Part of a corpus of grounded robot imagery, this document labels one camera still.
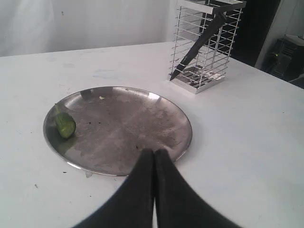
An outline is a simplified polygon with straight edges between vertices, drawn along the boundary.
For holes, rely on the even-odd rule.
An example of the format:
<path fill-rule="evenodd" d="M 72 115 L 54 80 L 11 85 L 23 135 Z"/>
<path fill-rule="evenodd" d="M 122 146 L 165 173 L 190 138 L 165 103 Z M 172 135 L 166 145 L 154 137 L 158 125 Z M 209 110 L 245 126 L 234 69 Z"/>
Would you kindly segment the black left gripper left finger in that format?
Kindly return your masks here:
<path fill-rule="evenodd" d="M 120 188 L 76 228 L 151 228 L 154 153 L 144 149 Z"/>

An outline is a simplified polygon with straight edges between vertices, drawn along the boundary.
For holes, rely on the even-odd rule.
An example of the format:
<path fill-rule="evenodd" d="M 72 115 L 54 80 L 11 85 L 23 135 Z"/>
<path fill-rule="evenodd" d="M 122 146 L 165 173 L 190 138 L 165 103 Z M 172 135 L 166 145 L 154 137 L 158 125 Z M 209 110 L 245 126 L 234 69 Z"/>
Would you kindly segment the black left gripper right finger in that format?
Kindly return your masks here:
<path fill-rule="evenodd" d="M 185 181 L 165 149 L 154 153 L 154 195 L 159 228 L 238 228 Z"/>

